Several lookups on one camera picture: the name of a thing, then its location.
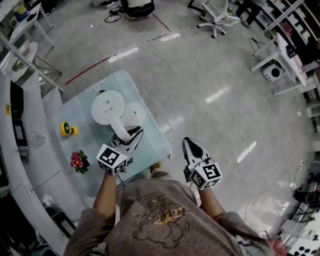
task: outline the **red flower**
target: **red flower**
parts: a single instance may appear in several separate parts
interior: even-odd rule
[[[75,159],[72,160],[71,166],[72,167],[79,167],[81,168],[84,164],[81,162],[81,157],[77,156]]]
[[[73,152],[72,153],[72,156],[71,156],[71,159],[76,159],[76,157],[78,156],[78,153],[77,152]]]

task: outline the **light blue table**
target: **light blue table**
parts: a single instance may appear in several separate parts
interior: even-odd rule
[[[105,174],[105,171],[99,167],[96,156],[102,144],[111,146],[109,140],[114,134],[109,125],[101,126],[91,116],[91,105],[100,90],[117,91],[128,103],[141,104],[146,112],[146,118],[141,125],[144,132],[143,137],[132,153],[133,163],[128,166],[127,172],[119,173],[123,181],[157,161],[166,157],[171,158],[172,154],[169,142],[163,136],[155,119],[149,112],[131,76],[124,70],[109,75],[65,103],[52,119],[55,133],[67,161],[71,162],[72,152],[79,150],[82,150],[88,156],[89,170],[85,174],[75,170],[74,173],[89,197],[96,197]],[[70,126],[78,126],[78,135],[61,136],[59,124],[62,122],[68,122]]]

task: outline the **standing person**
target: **standing person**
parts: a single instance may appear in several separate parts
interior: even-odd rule
[[[149,18],[155,10],[154,0],[121,0],[121,4],[122,12],[126,13],[124,17],[128,20],[140,17]]]
[[[257,17],[258,13],[262,10],[262,7],[265,5],[267,0],[243,0],[243,3],[238,7],[235,14],[241,19],[241,23],[247,27],[251,28],[251,23]],[[244,20],[241,18],[241,15],[251,7],[251,13],[248,18]]]
[[[236,212],[225,212],[211,188],[199,190],[200,209],[189,187],[158,179],[166,174],[160,163],[151,171],[148,179],[133,178],[123,189],[116,225],[117,176],[106,173],[93,208],[82,212],[64,256],[286,255],[279,240],[272,244],[278,252],[274,254],[271,243]],[[95,249],[102,242],[103,253]]]

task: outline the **concrete floor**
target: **concrete floor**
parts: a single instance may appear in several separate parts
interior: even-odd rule
[[[155,5],[154,14],[179,37],[150,41],[170,33],[155,16],[105,23],[109,11],[104,6],[66,0],[49,16],[54,28],[48,35],[56,46],[50,50],[39,39],[39,55],[63,72],[59,83],[64,85],[136,45],[139,51],[104,61],[70,82],[63,100],[126,70],[172,146],[173,160],[163,162],[171,178],[185,183],[183,137],[204,143],[223,171],[213,189],[223,207],[237,211],[262,235],[265,230],[274,234],[295,204],[290,184],[302,182],[307,166],[299,170],[300,162],[311,159],[312,127],[303,96],[274,97],[275,85],[259,70],[250,72],[256,62],[249,38],[267,41],[257,23],[251,29],[227,27],[226,35],[212,39],[210,29],[196,28],[199,13],[187,8],[188,0],[155,0]],[[237,157],[254,142],[252,152],[238,163]]]

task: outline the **white marker cube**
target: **white marker cube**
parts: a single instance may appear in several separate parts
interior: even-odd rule
[[[116,175],[127,166],[127,156],[106,144],[102,145],[96,159],[99,166],[110,175]]]
[[[197,166],[190,175],[198,189],[204,190],[213,187],[222,179],[223,175],[217,162]]]

